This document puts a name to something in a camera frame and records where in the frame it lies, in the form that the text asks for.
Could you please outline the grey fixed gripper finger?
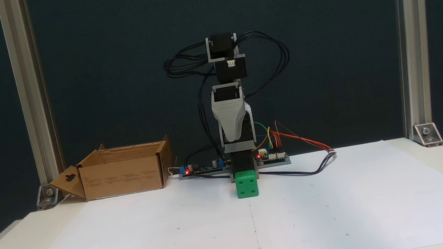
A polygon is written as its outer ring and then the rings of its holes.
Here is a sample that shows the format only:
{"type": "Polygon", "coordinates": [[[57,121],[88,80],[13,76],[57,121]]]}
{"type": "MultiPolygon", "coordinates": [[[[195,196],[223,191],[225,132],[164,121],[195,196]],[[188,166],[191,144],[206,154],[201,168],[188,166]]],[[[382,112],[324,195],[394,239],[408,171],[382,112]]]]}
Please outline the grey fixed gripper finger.
{"type": "Polygon", "coordinates": [[[212,113],[219,122],[226,139],[234,142],[240,139],[242,123],[246,113],[242,98],[212,102],[212,113]]]}

